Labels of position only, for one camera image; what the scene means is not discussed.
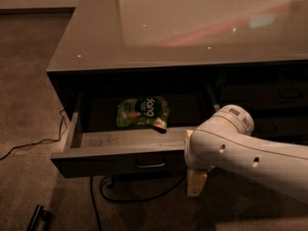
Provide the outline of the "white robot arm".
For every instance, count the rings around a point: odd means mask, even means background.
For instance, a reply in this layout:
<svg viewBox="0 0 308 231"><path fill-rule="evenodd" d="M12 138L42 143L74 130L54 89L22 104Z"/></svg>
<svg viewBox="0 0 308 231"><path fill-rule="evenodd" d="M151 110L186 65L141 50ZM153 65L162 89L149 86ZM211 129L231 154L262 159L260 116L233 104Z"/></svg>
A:
<svg viewBox="0 0 308 231"><path fill-rule="evenodd" d="M254 121L237 105L226 105L186 139L188 168L218 167L308 203L308 147L252 136Z"/></svg>

